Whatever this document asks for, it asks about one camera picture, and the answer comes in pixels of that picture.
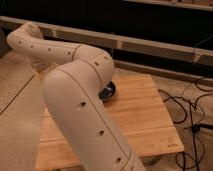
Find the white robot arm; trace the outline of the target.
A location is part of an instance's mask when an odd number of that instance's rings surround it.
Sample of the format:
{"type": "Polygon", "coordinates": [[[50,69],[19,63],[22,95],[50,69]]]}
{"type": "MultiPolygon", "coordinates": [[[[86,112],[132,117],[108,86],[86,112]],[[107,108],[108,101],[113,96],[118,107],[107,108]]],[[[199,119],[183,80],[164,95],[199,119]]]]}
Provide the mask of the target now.
{"type": "Polygon", "coordinates": [[[58,65],[43,81],[44,100],[86,171],[146,171],[99,98],[113,76],[109,53],[90,45],[46,40],[32,22],[12,31],[7,43],[28,55],[34,68],[58,65]]]}

